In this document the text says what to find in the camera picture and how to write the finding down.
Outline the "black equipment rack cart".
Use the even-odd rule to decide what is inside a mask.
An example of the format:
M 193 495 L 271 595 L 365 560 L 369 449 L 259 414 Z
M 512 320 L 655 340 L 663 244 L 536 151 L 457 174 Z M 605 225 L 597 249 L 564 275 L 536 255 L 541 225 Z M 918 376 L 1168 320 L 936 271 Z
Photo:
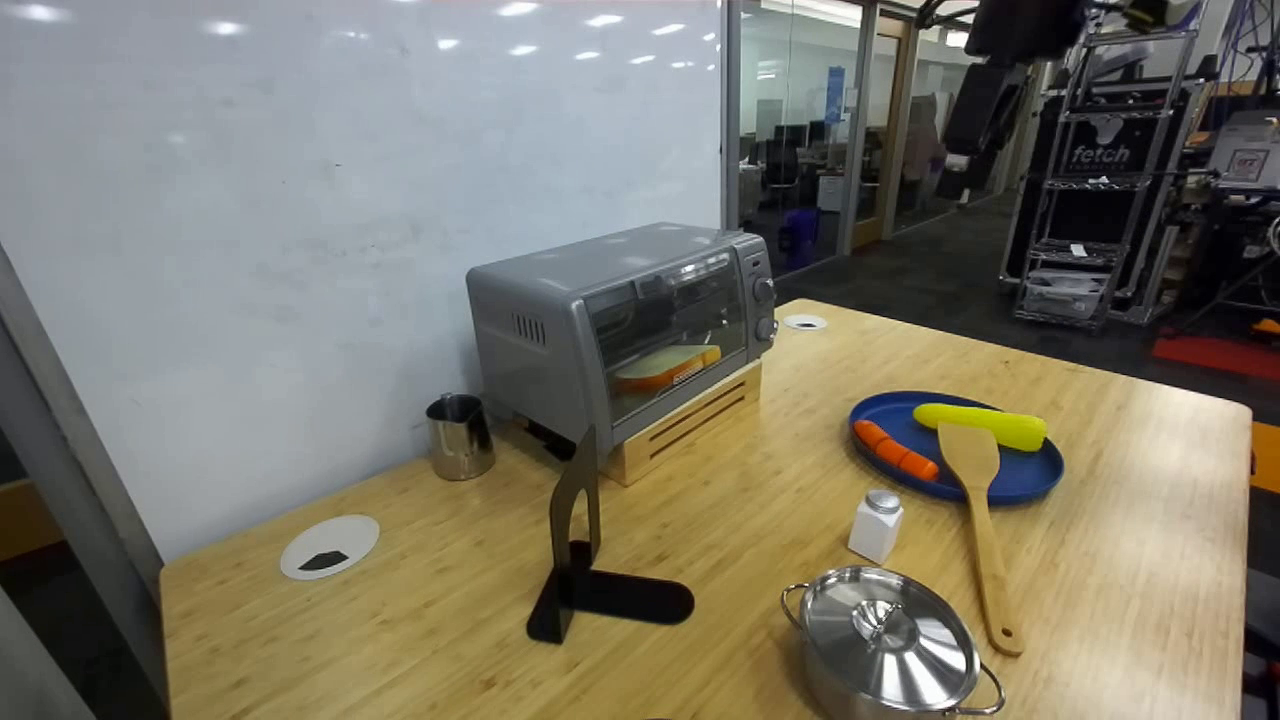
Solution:
M 1194 28 L 1087 28 L 1035 112 L 1005 275 L 1035 322 L 1148 322 L 1193 117 Z

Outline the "silver toaster oven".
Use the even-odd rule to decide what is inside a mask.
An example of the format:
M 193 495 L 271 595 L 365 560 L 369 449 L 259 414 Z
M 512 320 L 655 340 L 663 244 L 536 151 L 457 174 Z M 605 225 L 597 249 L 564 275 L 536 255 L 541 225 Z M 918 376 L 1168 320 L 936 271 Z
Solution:
M 613 451 L 770 347 L 770 255 L 754 231 L 645 225 L 467 271 L 484 394 L 569 444 Z M 669 343 L 720 361 L 663 390 L 629 394 L 613 370 Z

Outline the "steel pot with lid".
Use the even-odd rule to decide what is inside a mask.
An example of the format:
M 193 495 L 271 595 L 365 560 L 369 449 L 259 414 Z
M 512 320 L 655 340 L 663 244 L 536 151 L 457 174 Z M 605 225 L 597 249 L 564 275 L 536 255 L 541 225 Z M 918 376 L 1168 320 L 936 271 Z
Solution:
M 970 720 L 1009 709 L 961 610 L 889 568 L 828 568 L 781 590 L 828 720 Z

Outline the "orange toy carrot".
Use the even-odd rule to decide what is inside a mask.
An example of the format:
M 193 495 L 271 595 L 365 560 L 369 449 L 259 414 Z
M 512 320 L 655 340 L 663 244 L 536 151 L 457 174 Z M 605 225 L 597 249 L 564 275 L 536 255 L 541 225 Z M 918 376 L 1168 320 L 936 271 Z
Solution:
M 874 456 L 883 459 L 889 466 L 910 477 L 910 481 L 924 481 L 931 484 L 941 477 L 941 466 L 910 451 L 906 444 L 899 444 L 892 432 L 883 432 L 874 419 L 853 419 L 853 435 Z

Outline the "wooden slatted crate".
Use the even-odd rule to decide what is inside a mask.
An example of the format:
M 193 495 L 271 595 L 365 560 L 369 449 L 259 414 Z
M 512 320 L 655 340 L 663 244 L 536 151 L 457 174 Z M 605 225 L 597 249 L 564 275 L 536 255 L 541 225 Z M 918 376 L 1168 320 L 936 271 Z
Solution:
M 749 365 L 733 370 L 727 379 L 702 386 L 698 394 L 685 398 L 669 414 L 650 419 L 640 429 L 631 441 L 625 441 L 613 459 L 608 477 L 616 484 L 636 484 L 646 477 L 669 451 L 706 435 L 720 429 L 727 414 L 752 410 L 759 404 L 759 365 Z

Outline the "wooden spatula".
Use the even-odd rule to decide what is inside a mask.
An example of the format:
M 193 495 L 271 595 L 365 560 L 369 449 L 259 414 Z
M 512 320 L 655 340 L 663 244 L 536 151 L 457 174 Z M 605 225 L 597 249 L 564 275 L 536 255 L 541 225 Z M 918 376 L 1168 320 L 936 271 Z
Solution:
M 1015 605 L 1009 595 L 1009 571 L 988 508 L 988 487 L 1000 472 L 1000 449 L 983 429 L 944 424 L 936 429 L 944 462 L 962 487 L 966 518 L 970 518 L 970 551 L 975 551 L 975 588 L 983 608 L 983 626 L 997 652 L 1018 656 L 1025 626 L 1015 621 Z

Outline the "small steel cup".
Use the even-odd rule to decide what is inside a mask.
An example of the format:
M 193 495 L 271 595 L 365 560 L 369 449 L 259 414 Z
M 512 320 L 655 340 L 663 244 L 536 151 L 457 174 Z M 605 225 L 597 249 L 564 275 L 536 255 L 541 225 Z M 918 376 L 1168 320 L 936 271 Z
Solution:
M 490 466 L 490 432 L 475 394 L 438 394 L 427 414 L 427 462 L 442 481 L 475 481 Z

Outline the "white salt shaker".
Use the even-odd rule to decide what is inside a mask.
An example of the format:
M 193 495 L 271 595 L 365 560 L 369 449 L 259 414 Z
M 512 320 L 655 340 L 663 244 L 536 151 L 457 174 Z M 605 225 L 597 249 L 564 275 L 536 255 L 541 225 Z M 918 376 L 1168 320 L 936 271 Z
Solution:
M 905 501 L 896 491 L 871 487 L 857 503 L 848 547 L 871 564 L 883 564 L 896 547 L 899 525 L 905 525 Z

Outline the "blue round plate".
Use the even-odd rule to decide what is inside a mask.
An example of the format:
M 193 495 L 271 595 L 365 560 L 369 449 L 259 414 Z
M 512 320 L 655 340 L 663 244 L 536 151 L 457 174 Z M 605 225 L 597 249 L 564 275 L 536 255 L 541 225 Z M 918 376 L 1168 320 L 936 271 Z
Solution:
M 1030 503 L 1062 477 L 1048 424 L 944 390 L 881 390 L 848 410 L 853 449 L 936 501 Z

